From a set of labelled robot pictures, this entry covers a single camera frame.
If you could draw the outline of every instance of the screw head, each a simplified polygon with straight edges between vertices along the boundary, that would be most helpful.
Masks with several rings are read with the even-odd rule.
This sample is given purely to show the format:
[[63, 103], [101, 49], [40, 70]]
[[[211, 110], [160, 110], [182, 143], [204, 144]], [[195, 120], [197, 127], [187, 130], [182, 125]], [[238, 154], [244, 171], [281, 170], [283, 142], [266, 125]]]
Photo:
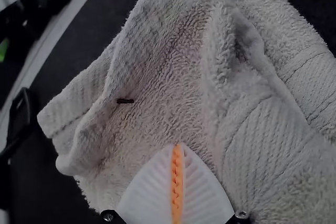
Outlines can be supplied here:
[[112, 214], [106, 213], [106, 214], [103, 216], [103, 219], [104, 219], [104, 221], [111, 222], [111, 221], [114, 219], [114, 217], [113, 217]]
[[235, 216], [236, 216], [237, 219], [240, 219], [240, 220], [248, 219], [248, 213], [245, 212], [245, 211], [237, 211], [235, 213]]

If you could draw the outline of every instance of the towel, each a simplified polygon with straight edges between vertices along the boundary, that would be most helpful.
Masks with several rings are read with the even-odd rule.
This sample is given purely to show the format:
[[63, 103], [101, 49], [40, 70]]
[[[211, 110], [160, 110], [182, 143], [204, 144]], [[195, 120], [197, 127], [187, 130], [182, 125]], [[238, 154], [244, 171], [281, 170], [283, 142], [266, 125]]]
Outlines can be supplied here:
[[38, 122], [57, 169], [98, 212], [157, 151], [183, 142], [254, 223], [328, 223], [334, 64], [285, 0], [138, 0]]

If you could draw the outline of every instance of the white towel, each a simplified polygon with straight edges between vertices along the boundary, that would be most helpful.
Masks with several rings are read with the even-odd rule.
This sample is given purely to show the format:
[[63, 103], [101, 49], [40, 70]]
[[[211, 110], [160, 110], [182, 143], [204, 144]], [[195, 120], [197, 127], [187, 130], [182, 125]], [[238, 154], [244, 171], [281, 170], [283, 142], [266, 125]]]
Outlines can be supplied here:
[[97, 211], [184, 142], [255, 223], [328, 223], [336, 149], [320, 133], [334, 137], [334, 62], [285, 0], [139, 0], [38, 121]]

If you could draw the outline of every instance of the towel fold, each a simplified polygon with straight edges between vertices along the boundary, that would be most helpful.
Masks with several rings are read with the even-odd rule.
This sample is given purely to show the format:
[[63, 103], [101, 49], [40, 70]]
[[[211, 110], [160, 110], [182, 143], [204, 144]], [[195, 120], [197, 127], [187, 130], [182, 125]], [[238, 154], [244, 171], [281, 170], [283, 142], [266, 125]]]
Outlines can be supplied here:
[[138, 0], [38, 122], [56, 167], [97, 211], [114, 208], [158, 150], [183, 142], [255, 223], [327, 223], [334, 64], [285, 0]]

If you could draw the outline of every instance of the black plastic part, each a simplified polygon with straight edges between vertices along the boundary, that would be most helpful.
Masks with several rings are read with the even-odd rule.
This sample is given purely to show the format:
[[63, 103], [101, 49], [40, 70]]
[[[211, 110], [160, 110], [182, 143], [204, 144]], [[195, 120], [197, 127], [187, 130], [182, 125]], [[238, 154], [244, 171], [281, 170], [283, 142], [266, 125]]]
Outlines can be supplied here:
[[103, 223], [113, 223], [113, 224], [126, 224], [126, 222], [119, 216], [119, 214], [114, 210], [104, 210], [100, 213], [100, 217]]
[[[16, 129], [15, 123], [20, 120], [21, 127]], [[22, 88], [13, 100], [9, 110], [8, 134], [5, 149], [0, 153], [0, 163], [8, 162], [24, 139], [28, 138], [33, 130], [35, 114], [29, 90]]]
[[117, 99], [117, 104], [134, 103], [133, 99]]

